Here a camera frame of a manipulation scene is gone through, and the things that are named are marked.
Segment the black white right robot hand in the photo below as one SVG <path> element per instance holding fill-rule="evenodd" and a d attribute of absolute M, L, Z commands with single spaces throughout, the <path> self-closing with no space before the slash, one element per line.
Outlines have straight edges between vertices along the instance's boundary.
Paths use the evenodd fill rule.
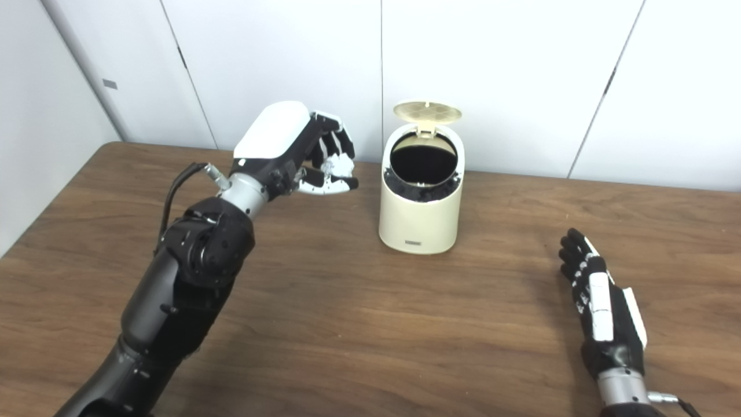
<path fill-rule="evenodd" d="M 561 272 L 571 285 L 584 336 L 586 369 L 593 378 L 614 368 L 645 375 L 648 338 L 633 289 L 615 283 L 606 260 L 579 230 L 567 230 L 560 244 Z"/>

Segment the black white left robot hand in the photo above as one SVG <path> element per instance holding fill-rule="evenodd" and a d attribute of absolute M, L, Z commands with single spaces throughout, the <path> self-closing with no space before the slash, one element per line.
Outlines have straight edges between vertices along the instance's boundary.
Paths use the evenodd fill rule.
<path fill-rule="evenodd" d="M 269 201 L 293 192 L 333 195 L 356 190 L 354 142 L 338 116 L 304 103 L 268 105 L 233 151 L 231 174 L 259 183 Z"/>

